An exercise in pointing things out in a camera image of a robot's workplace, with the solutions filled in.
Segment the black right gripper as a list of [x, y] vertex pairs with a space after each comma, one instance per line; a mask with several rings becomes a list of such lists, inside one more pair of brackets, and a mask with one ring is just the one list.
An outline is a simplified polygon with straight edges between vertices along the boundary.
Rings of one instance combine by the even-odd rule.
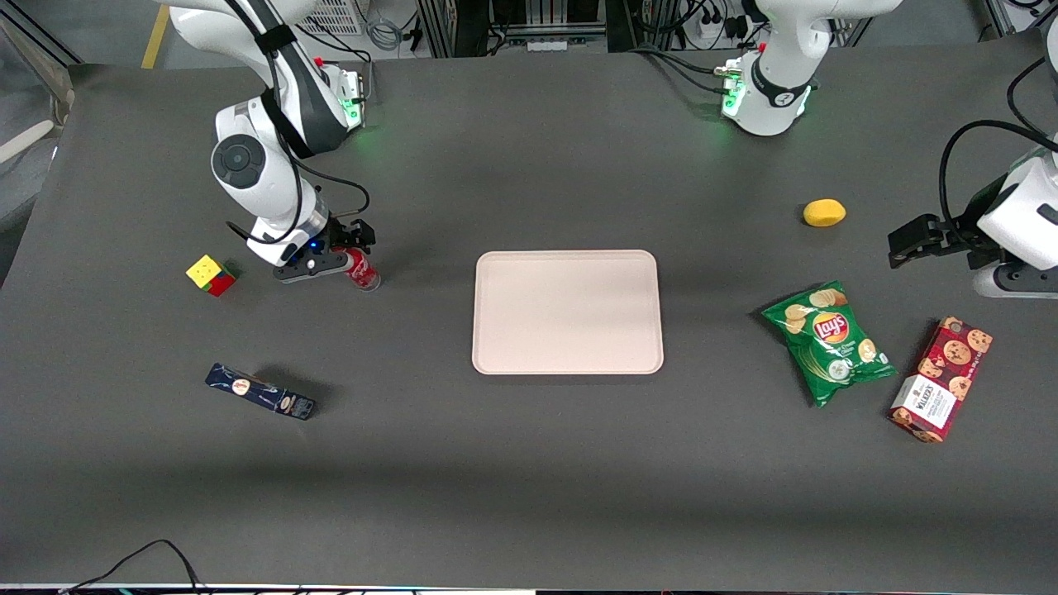
[[341, 249], [370, 250], [377, 244], [375, 230], [363, 219], [343, 223], [330, 217], [321, 232], [307, 242], [307, 252], [274, 268], [274, 278], [295, 283], [330, 274], [343, 274], [350, 269], [350, 256]]

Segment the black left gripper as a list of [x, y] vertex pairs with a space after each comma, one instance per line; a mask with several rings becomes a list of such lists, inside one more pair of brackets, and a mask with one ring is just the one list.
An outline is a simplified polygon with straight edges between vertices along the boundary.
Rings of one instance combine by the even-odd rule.
[[922, 214], [889, 233], [888, 262], [891, 269], [918, 259], [918, 250], [947, 240], [950, 253], [966, 253], [969, 270], [979, 270], [998, 262], [998, 244], [984, 234], [975, 219], [957, 217], [942, 220], [934, 214]]

